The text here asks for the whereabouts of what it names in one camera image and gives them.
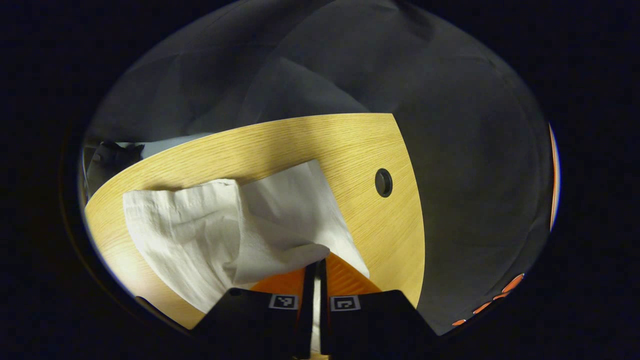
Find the white napkin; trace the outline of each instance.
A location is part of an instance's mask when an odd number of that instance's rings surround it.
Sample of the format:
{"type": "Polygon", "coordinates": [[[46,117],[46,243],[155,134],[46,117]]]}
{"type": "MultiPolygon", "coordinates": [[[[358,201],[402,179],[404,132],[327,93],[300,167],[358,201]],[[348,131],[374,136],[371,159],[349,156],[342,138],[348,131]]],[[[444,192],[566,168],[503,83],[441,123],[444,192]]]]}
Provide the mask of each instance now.
{"type": "Polygon", "coordinates": [[[241,188],[219,179],[177,192],[136,190],[123,200],[143,258],[203,313],[230,287],[250,288],[329,250],[369,277],[316,160],[241,188]]]}

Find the black object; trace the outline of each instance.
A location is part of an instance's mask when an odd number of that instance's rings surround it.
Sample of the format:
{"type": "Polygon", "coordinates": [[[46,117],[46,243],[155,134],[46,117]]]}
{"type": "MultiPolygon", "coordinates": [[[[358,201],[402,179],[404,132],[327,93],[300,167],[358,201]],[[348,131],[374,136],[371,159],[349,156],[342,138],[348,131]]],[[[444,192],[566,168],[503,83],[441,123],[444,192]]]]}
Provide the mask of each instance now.
{"type": "Polygon", "coordinates": [[[330,300],[333,360],[425,359],[438,338],[399,290],[330,300]]]}
{"type": "Polygon", "coordinates": [[[325,260],[306,267],[302,299],[232,288],[193,330],[181,332],[221,358],[308,359],[315,278],[321,280],[322,354],[334,360],[424,359],[432,351],[438,336],[401,291],[328,297],[325,260]]]}
{"type": "Polygon", "coordinates": [[[300,303],[300,317],[296,326],[296,350],[295,357],[308,359],[311,355],[311,328],[314,321],[314,278],[316,277],[317,263],[305,268],[305,283],[302,290],[300,303]]]}
{"type": "Polygon", "coordinates": [[[294,304],[292,297],[232,288],[190,333],[216,358],[291,359],[299,349],[294,304]],[[275,308],[281,299],[291,302],[275,308]]]}
{"type": "Polygon", "coordinates": [[[393,190],[393,181],[391,174],[385,168],[381,168],[376,172],[376,190],[382,197],[388,197],[393,190]]]}

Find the orange object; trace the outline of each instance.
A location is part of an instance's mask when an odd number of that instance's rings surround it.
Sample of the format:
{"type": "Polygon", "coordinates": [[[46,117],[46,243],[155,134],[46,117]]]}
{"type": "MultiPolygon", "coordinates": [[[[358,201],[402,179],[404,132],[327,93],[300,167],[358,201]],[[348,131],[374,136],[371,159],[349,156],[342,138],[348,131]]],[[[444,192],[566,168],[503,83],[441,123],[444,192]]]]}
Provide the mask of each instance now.
{"type": "Polygon", "coordinates": [[[478,314],[480,311],[484,310],[491,303],[492,303],[491,301],[484,303],[484,305],[474,310],[474,314],[478,314]]]}
{"type": "Polygon", "coordinates": [[[382,292],[373,282],[334,253],[326,258],[327,295],[362,295],[382,292]]]}
{"type": "MultiPolygon", "coordinates": [[[[286,274],[274,275],[263,279],[261,282],[253,285],[250,290],[272,294],[297,295],[300,304],[302,304],[302,291],[304,286],[305,268],[300,268],[286,274]]],[[[298,308],[298,316],[300,315],[300,309],[301,307],[298,308]]]]}
{"type": "Polygon", "coordinates": [[[505,296],[507,296],[507,295],[509,295],[509,293],[508,293],[508,292],[507,292],[507,293],[501,293],[500,295],[496,295],[496,296],[494,296],[494,297],[493,297],[493,299],[494,299],[494,300],[496,300],[496,299],[499,299],[499,298],[501,298],[501,297],[505,297],[505,296]]]}
{"type": "Polygon", "coordinates": [[[505,286],[504,289],[502,289],[502,292],[508,293],[509,291],[513,290],[516,286],[518,286],[518,284],[520,284],[520,281],[522,281],[523,278],[524,278],[524,274],[520,274],[514,277],[513,280],[511,280],[511,282],[507,284],[507,286],[505,286]]]}

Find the wood grain surface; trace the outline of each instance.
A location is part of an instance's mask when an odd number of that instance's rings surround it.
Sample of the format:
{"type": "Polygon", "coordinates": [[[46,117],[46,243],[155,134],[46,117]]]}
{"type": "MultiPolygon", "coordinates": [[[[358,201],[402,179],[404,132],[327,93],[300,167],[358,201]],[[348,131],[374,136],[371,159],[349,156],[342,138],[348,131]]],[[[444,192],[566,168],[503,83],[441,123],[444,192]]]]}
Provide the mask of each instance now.
{"type": "Polygon", "coordinates": [[[279,120],[184,143],[110,179],[87,204],[86,220],[123,287],[192,329],[204,314],[169,289],[142,258],[125,224],[122,194],[179,190],[219,178],[246,184],[311,159],[320,163],[371,280],[382,290],[402,290],[416,306],[424,272],[422,211],[409,154],[391,114],[279,120]],[[374,185],[379,168],[392,176],[387,198],[374,185]]]}

